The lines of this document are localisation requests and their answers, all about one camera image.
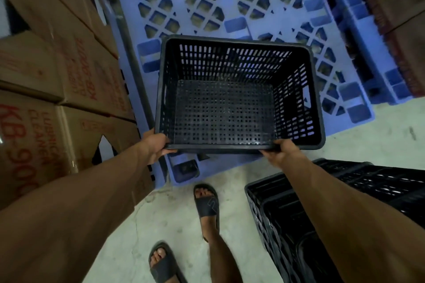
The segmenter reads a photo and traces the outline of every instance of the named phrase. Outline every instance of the forearm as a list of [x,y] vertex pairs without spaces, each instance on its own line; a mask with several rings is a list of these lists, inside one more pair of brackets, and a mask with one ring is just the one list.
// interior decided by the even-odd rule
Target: forearm
[[0,212],[0,277],[79,282],[131,197],[148,153],[142,142],[58,179]]
[[301,155],[281,168],[345,282],[423,281],[421,227]]

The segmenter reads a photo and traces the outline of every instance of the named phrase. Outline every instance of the stack of cardboard boxes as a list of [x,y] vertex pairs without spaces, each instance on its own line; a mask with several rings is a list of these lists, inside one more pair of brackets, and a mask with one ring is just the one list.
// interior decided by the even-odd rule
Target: stack of cardboard boxes
[[[101,6],[101,0],[0,3],[6,14],[0,26],[8,27],[0,36],[0,208],[91,167],[102,136],[118,153],[140,140]],[[153,189],[147,168],[138,186],[136,200]]]
[[413,96],[425,96],[425,0],[366,2]]

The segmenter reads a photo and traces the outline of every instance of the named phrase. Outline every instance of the foot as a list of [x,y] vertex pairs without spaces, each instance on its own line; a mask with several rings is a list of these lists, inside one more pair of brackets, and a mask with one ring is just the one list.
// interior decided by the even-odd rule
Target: foot
[[[155,252],[153,252],[150,267],[152,268],[155,264],[161,261],[167,254],[165,253],[165,249],[162,247],[158,248]],[[165,283],[180,283],[176,275],[174,275],[171,279],[167,280]]]
[[[195,198],[208,197],[208,196],[214,196],[214,194],[208,189],[204,189],[204,188],[195,189]],[[205,237],[205,239],[208,242],[211,242],[214,236],[218,235],[216,218],[217,216],[201,217],[202,235]]]

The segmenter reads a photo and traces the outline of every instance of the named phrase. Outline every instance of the slide sandal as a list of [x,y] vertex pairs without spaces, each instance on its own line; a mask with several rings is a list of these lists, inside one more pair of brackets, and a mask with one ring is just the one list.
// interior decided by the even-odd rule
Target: slide sandal
[[174,275],[176,275],[180,283],[187,283],[186,279],[183,276],[183,273],[180,271],[177,265],[177,261],[174,257],[173,251],[164,241],[159,241],[152,247],[152,250],[149,253],[149,266],[151,266],[152,255],[158,248],[163,248],[165,250],[166,256],[151,268],[151,274],[155,282],[165,283]]
[[[196,198],[195,190],[199,188],[204,188],[213,193],[214,196],[204,196]],[[218,203],[218,196],[215,192],[215,189],[209,184],[197,184],[193,188],[193,197],[195,199],[196,209],[198,211],[199,218],[205,216],[217,216],[215,226],[217,227],[218,232],[220,232],[220,208]]]

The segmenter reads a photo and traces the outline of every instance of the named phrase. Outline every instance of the hand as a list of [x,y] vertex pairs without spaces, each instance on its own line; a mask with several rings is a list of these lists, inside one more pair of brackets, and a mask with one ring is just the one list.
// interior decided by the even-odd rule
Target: hand
[[164,149],[165,144],[170,142],[170,139],[163,133],[154,134],[154,129],[151,129],[143,133],[141,144],[144,148],[147,148],[149,154],[149,160],[147,164],[153,164],[158,161],[162,156],[168,153],[177,152],[177,150]]
[[289,156],[305,157],[301,150],[290,139],[275,140],[280,145],[280,152],[260,150],[264,157],[275,167],[282,168],[284,159]]

